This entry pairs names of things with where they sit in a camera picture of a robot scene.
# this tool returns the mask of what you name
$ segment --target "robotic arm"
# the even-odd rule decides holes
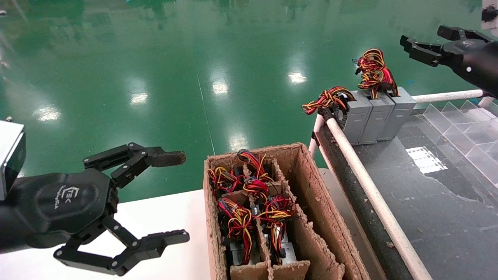
[[[462,79],[498,98],[498,42],[475,30],[440,26],[437,34],[451,42],[423,43],[402,36],[410,58],[436,67],[450,67]]]
[[[137,239],[113,216],[118,188],[149,166],[185,162],[182,151],[122,145],[83,160],[84,171],[17,178],[26,155],[24,126],[0,121],[0,254],[60,244],[54,257],[67,266],[122,276],[138,262],[159,258],[166,246],[188,242],[185,230]],[[102,171],[119,166],[109,178]],[[126,249],[114,258],[78,251],[108,230]]]

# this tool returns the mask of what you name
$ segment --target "clear acrylic organizer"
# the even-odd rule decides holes
[[[495,186],[498,186],[498,106],[489,110],[466,101],[448,102],[439,111],[430,104],[424,117]]]

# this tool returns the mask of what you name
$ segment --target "cardboard divider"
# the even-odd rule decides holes
[[[297,261],[281,266],[273,266],[273,279],[303,280],[306,277],[309,267],[310,261]]]
[[[285,181],[282,190],[284,194],[294,197]],[[274,276],[276,275],[274,279],[285,280],[293,277],[295,280],[303,280],[305,276],[308,279],[342,279],[344,265],[336,262],[334,254],[330,252],[325,241],[314,232],[313,223],[308,223],[308,218],[299,204],[295,207],[294,217],[286,224],[287,236],[294,246],[298,262],[285,266],[273,265]],[[296,273],[296,266],[303,274]]]
[[[276,194],[283,193],[282,182],[279,182],[279,181],[268,182],[268,183],[265,183],[265,185],[268,187],[268,195],[269,196],[274,196]]]
[[[206,174],[210,168],[209,160],[204,161],[204,202],[206,206],[206,229],[208,234],[208,258],[211,280],[228,280],[226,247],[221,245],[221,231],[218,223],[218,206]]]
[[[291,166],[283,168],[284,170],[301,170],[301,172],[282,172],[278,175],[279,180],[288,183],[290,191],[297,198],[297,203],[305,205],[303,211],[308,220],[314,222],[315,232],[325,240],[338,261],[346,265],[345,279],[369,279],[358,250],[351,239],[351,234],[318,170],[317,172],[309,170],[310,166],[316,168],[314,162],[310,162],[310,158],[305,156],[298,156],[296,161],[287,162],[287,164]]]
[[[252,195],[249,195],[250,206],[254,207],[255,198]],[[258,280],[271,280],[273,279],[273,270],[270,268],[271,260],[270,260],[270,251],[266,246],[266,240],[263,236],[263,228],[261,227],[261,220],[256,219],[256,229],[255,233],[257,236],[257,241],[259,243],[259,255],[261,256],[261,262],[264,263],[264,270],[258,268],[259,278],[248,278],[248,279],[258,279]]]

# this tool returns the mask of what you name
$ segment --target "white table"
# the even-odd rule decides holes
[[[115,219],[137,238],[156,232],[185,229],[190,241],[166,247],[159,259],[140,262],[124,280],[210,279],[203,190],[120,203]],[[0,255],[0,279],[9,280],[109,280],[103,273],[70,268],[53,258],[60,246]],[[104,232],[81,251],[114,257],[125,246]]]

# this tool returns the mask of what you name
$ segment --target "white pipe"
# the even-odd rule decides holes
[[[308,151],[310,152],[311,158],[315,158],[315,152],[316,152],[317,147],[318,147],[318,145],[316,144],[316,141],[312,138],[310,141],[309,148],[308,148]]]
[[[372,181],[372,178],[370,178],[370,175],[356,155],[355,150],[353,150],[353,147],[344,135],[342,129],[337,124],[336,120],[328,119],[327,126],[334,136],[337,144],[339,145],[339,148],[346,158],[346,161],[353,170],[353,173],[358,179],[358,182],[365,191],[365,194],[370,200],[370,203],[372,204],[374,210],[380,218],[380,221],[384,225],[385,230],[391,237],[399,254],[403,258],[403,261],[406,264],[406,267],[410,271],[411,275],[413,276],[413,279],[432,280],[431,275],[425,268],[424,264],[415,252],[415,249],[412,247],[410,241],[399,226],[398,221],[396,221],[396,218],[382,198],[382,195]]]
[[[465,91],[455,91],[455,92],[445,92],[427,95],[415,95],[412,98],[417,103],[431,103],[438,101],[449,101],[457,99],[469,99],[469,98],[479,98],[483,96],[483,90],[465,90]]]
[[[315,126],[313,127],[313,132],[318,133],[320,131],[320,128],[323,126],[323,123],[325,121],[323,120],[323,117],[320,114],[316,114],[316,120],[315,120]],[[315,158],[315,152],[317,148],[317,143],[316,141],[312,138],[310,141],[310,145],[308,148],[308,151],[311,154],[311,158]]]

